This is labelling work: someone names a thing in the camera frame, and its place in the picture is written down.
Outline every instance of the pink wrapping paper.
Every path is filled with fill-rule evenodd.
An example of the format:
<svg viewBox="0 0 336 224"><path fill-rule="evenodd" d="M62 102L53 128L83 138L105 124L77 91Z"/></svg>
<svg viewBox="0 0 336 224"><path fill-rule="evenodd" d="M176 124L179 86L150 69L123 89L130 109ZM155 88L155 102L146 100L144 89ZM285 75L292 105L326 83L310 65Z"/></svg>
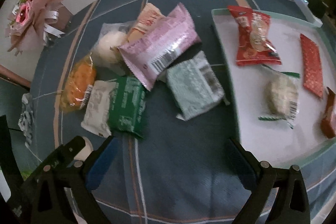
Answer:
<svg viewBox="0 0 336 224"><path fill-rule="evenodd" d="M60 12L63 9L62 0L25 0L19 3L18 9L10 13L8 20L11 21L6 28L6 36L10 36L10 52L16 48L19 52L33 49L44 44L45 24L54 26L57 22L68 20L69 13ZM48 11L59 11L57 18L48 18Z"/></svg>
<svg viewBox="0 0 336 224"><path fill-rule="evenodd" d="M194 22L182 3L156 28L139 40L119 47L120 53L133 74L147 90L157 77L191 45L200 42Z"/></svg>

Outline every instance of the light green snack package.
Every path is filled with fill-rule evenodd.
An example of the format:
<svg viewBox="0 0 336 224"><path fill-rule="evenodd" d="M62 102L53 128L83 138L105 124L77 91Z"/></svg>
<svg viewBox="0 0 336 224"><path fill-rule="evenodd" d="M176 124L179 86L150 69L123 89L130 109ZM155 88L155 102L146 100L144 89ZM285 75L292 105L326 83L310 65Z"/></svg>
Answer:
<svg viewBox="0 0 336 224"><path fill-rule="evenodd" d="M181 120L205 113L222 100L229 104L203 51L168 69L167 84L182 111L176 116Z"/></svg>
<svg viewBox="0 0 336 224"><path fill-rule="evenodd" d="M113 130L143 138L142 114L145 109L145 88L135 77L119 77L110 98L108 125Z"/></svg>

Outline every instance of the barcode label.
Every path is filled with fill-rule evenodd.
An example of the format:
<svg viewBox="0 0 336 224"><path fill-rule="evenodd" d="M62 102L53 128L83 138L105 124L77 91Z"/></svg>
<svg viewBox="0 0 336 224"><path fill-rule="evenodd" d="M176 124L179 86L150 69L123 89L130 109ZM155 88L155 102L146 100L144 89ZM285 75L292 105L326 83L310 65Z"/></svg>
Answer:
<svg viewBox="0 0 336 224"><path fill-rule="evenodd" d="M165 68L167 68L170 63L172 63L177 57L178 53L176 50L166 50L163 55L157 57L151 61L151 66L154 68L158 74L162 73Z"/></svg>
<svg viewBox="0 0 336 224"><path fill-rule="evenodd" d="M289 101L289 115L288 118L294 120L297 114L297 102Z"/></svg>
<svg viewBox="0 0 336 224"><path fill-rule="evenodd" d="M82 101L79 109L82 109L83 107L86 106L87 102L89 101L89 98L90 98L90 95L91 95L91 92L92 92L92 88L93 88L93 85L88 85L87 86L85 94L84 94L83 101Z"/></svg>
<svg viewBox="0 0 336 224"><path fill-rule="evenodd" d="M220 86L219 86L219 83L211 67L208 64L206 64L203 67L201 67L199 71L202 73L204 79L206 80L209 87L211 88L211 91L213 93L217 93Z"/></svg>

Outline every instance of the orange snack package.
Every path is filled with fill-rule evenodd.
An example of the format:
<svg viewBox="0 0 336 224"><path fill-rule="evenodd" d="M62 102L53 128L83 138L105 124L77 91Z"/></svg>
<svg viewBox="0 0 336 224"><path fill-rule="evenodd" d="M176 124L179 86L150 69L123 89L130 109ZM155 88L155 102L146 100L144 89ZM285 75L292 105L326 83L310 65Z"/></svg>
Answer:
<svg viewBox="0 0 336 224"><path fill-rule="evenodd" d="M267 39L270 16L240 6L227 7L238 23L239 47L236 64L238 66L256 64L277 64L281 60L277 50Z"/></svg>
<svg viewBox="0 0 336 224"><path fill-rule="evenodd" d="M330 88L327 89L329 94L320 126L323 134L331 139L336 136L336 102L335 93Z"/></svg>
<svg viewBox="0 0 336 224"><path fill-rule="evenodd" d="M64 112L82 109L87 104L96 79L96 69L90 55L84 56L72 68L61 94L60 108Z"/></svg>
<svg viewBox="0 0 336 224"><path fill-rule="evenodd" d="M138 16L135 25L128 34L128 42L137 41L144 34L155 28L156 23L165 17L160 10L151 3L147 3Z"/></svg>

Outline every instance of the small wrapped packet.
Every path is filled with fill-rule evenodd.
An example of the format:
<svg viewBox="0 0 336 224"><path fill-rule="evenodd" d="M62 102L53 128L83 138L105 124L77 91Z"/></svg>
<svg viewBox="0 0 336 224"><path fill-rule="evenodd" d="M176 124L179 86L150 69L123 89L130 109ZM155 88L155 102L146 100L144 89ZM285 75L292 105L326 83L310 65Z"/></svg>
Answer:
<svg viewBox="0 0 336 224"><path fill-rule="evenodd" d="M267 65L263 65L263 67L274 74L273 79L265 88L265 97L271 115L263 115L258 119L260 121L286 120L293 129L293 123L299 113L298 80L300 74L276 71Z"/></svg>
<svg viewBox="0 0 336 224"><path fill-rule="evenodd" d="M182 111L177 118L184 121L209 111L222 99L229 104L203 51L169 68L167 84Z"/></svg>
<svg viewBox="0 0 336 224"><path fill-rule="evenodd" d="M108 125L110 130L128 132L143 138L142 114L145 109L145 88L135 77L119 77L110 98Z"/></svg>
<svg viewBox="0 0 336 224"><path fill-rule="evenodd" d="M308 37L300 34L303 57L303 87L319 98L323 97L323 73L319 47Z"/></svg>
<svg viewBox="0 0 336 224"><path fill-rule="evenodd" d="M91 49L93 63L106 67L118 75L125 75L128 70L118 47L127 43L127 33L134 22L107 24L101 26L97 42Z"/></svg>
<svg viewBox="0 0 336 224"><path fill-rule="evenodd" d="M153 30L156 23L164 17L157 7L147 3L128 34L128 42L132 43L143 37L144 34Z"/></svg>
<svg viewBox="0 0 336 224"><path fill-rule="evenodd" d="M162 18L156 28L134 43L119 47L133 74L147 90L157 77L191 45L200 42L194 22L182 3Z"/></svg>
<svg viewBox="0 0 336 224"><path fill-rule="evenodd" d="M75 64L67 78L61 93L61 110L71 112L84 108L89 100L95 79L96 69L91 55L86 55Z"/></svg>
<svg viewBox="0 0 336 224"><path fill-rule="evenodd" d="M96 81L87 103L81 127L87 131L107 138L111 131L107 125L109 118L110 98L113 96L116 82Z"/></svg>
<svg viewBox="0 0 336 224"><path fill-rule="evenodd" d="M321 130L328 139L336 137L336 101L335 93L327 87L328 99L321 121Z"/></svg>
<svg viewBox="0 0 336 224"><path fill-rule="evenodd" d="M227 8L238 23L237 66L256 64L281 65L277 50L267 38L271 17L267 14L253 11L251 8L240 6L228 6Z"/></svg>

